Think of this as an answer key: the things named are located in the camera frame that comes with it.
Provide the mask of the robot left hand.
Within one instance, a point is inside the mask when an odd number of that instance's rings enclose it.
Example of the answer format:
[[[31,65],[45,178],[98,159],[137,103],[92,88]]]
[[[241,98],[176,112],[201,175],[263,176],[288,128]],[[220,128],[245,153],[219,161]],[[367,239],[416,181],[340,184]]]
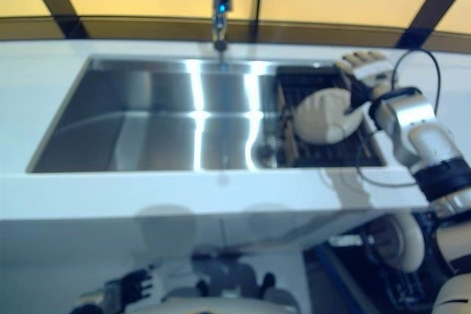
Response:
[[[152,274],[149,268],[141,268],[125,274],[118,280],[120,287],[121,304],[126,307],[129,304],[147,299],[151,296]]]

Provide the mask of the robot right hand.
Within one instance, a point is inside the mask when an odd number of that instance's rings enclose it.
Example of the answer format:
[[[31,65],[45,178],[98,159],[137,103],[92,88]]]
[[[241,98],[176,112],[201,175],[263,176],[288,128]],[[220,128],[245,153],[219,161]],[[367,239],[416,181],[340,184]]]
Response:
[[[350,114],[392,89],[393,65],[379,51],[344,54],[336,67],[350,92]]]

